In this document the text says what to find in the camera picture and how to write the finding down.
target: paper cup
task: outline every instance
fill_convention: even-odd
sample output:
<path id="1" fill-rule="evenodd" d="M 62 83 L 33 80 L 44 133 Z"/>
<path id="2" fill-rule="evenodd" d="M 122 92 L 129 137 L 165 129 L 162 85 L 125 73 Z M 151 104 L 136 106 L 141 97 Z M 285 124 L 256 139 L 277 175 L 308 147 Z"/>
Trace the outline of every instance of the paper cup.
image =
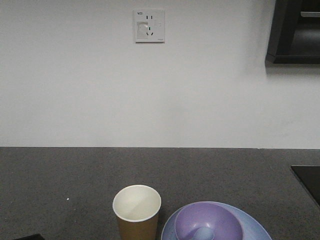
<path id="1" fill-rule="evenodd" d="M 161 197 L 146 185 L 127 186 L 112 203 L 122 240 L 155 240 Z"/>

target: wall outlet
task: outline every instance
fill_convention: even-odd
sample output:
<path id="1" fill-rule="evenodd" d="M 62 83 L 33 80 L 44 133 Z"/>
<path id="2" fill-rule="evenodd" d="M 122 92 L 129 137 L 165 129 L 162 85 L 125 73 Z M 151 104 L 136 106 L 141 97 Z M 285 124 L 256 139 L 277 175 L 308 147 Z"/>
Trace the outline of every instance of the wall outlet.
<path id="1" fill-rule="evenodd" d="M 133 24 L 136 43 L 165 42 L 165 10 L 134 10 Z"/>

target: black cabinet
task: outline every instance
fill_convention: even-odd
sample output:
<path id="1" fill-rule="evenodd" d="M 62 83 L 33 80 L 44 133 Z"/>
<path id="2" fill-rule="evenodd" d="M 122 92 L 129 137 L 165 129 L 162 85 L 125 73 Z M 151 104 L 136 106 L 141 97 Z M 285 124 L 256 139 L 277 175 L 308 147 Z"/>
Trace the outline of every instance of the black cabinet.
<path id="1" fill-rule="evenodd" d="M 266 60 L 320 64 L 320 0 L 276 0 Z"/>

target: dark countertop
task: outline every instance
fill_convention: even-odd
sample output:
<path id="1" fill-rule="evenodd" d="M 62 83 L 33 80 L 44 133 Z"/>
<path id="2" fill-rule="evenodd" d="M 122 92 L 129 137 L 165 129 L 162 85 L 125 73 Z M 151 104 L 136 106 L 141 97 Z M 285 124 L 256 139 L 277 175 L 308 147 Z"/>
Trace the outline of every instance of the dark countertop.
<path id="1" fill-rule="evenodd" d="M 320 150 L 239 148 L 0 148 L 0 239 L 119 240 L 115 194 L 149 185 L 168 217 L 197 201 L 239 208 L 273 240 L 318 240 L 320 208 L 291 165 L 320 165 Z"/>

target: black appliance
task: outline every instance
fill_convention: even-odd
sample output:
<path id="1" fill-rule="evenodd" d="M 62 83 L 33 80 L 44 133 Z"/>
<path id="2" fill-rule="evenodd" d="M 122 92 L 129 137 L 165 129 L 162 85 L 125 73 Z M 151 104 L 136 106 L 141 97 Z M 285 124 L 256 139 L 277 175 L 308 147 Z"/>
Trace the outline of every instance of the black appliance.
<path id="1" fill-rule="evenodd" d="M 320 1 L 276 0 L 267 61 L 320 64 Z"/>
<path id="2" fill-rule="evenodd" d="M 291 169 L 320 206 L 320 166 L 293 165 Z"/>

